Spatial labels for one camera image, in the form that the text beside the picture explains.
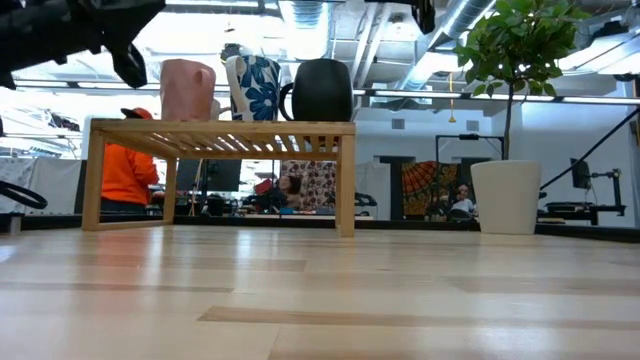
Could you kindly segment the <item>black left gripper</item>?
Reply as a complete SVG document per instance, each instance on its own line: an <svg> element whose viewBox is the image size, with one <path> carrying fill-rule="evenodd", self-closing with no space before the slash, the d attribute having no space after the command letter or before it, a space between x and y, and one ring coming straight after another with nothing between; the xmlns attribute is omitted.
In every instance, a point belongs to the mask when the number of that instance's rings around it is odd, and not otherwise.
<svg viewBox="0 0 640 360"><path fill-rule="evenodd" d="M107 49L117 75L131 88L143 87L146 65L133 41L165 6L165 0L3 1L1 74Z"/></svg>

